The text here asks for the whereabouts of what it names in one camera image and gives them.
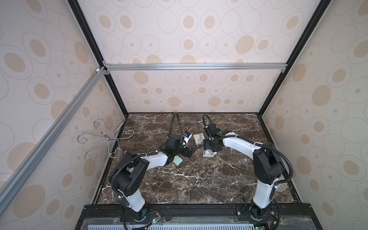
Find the white lift-off box base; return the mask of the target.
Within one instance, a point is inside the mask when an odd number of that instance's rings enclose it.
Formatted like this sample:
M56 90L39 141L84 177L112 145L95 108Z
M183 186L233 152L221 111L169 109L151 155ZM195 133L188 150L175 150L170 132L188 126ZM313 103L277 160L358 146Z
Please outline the white lift-off box base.
M217 154L216 151L212 151L208 149L203 150L203 157L213 158L216 154Z

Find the mint green box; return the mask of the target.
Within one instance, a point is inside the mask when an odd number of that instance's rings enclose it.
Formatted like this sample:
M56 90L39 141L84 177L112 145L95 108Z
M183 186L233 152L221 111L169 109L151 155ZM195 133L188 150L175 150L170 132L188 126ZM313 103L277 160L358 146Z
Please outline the mint green box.
M179 166L183 161L184 160L181 157L175 156L172 162L174 163L175 166Z

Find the white gift box grey bow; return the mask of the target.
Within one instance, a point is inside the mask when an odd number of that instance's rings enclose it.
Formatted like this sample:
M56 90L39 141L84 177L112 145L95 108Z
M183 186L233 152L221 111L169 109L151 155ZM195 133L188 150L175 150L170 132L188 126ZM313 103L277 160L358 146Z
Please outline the white gift box grey bow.
M195 144L199 146L199 145L203 145L205 137L203 133L199 133L199 134L194 134L193 139L195 141Z

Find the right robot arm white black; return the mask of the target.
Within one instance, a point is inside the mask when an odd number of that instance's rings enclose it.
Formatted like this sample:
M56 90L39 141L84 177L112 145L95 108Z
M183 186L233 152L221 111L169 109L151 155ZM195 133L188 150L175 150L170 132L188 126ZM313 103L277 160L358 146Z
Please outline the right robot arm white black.
M293 175L290 161L275 146L254 142L234 132L222 131L214 123L204 125L208 138L204 140L204 153L219 152L223 147L237 150L253 160L257 177L256 192L249 207L255 220L260 220L268 212L273 201L276 186L287 183Z

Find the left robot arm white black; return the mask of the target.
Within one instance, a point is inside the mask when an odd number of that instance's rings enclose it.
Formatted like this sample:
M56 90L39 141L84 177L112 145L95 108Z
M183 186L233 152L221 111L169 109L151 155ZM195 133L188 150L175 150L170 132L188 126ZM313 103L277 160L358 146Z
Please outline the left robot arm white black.
M146 201L140 193L140 185L146 172L167 166L178 155L191 158L195 149L187 147L192 134L169 136L162 147L150 153L135 154L128 151L110 175L112 190L123 205L136 213L144 211Z

